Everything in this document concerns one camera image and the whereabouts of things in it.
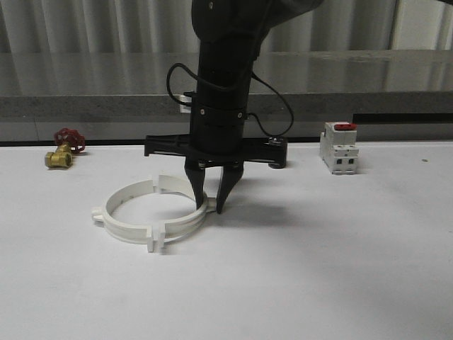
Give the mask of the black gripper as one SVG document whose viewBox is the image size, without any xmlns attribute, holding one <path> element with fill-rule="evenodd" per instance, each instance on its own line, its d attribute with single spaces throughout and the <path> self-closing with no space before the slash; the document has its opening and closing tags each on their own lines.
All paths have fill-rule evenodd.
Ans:
<svg viewBox="0 0 453 340">
<path fill-rule="evenodd" d="M 220 214 L 234 186 L 243 176 L 243 162 L 277 163 L 282 150 L 268 144 L 269 138 L 243 136 L 246 109 L 219 109 L 194 103 L 187 135 L 148 135 L 144 155 L 186 157 L 184 169 L 192 186 L 196 209 L 204 202 L 205 167 L 224 166 L 216 197 Z"/>
</svg>

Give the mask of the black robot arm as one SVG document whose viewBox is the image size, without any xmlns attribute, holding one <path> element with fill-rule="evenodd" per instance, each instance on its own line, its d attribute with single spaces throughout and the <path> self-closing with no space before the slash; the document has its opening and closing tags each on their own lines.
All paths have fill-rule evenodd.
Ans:
<svg viewBox="0 0 453 340">
<path fill-rule="evenodd" d="M 148 135 L 144 153 L 185 157 L 185 172 L 196 206 L 205 201 L 205 170 L 222 168 L 216 198 L 221 212 L 233 187 L 243 176 L 244 162 L 263 162 L 282 169 L 287 139 L 282 133 L 244 138 L 253 63 L 270 29 L 314 10 L 320 1 L 193 1 L 193 29 L 200 39 L 197 73 L 190 76 L 197 90 L 191 101 L 187 135 Z"/>
</svg>

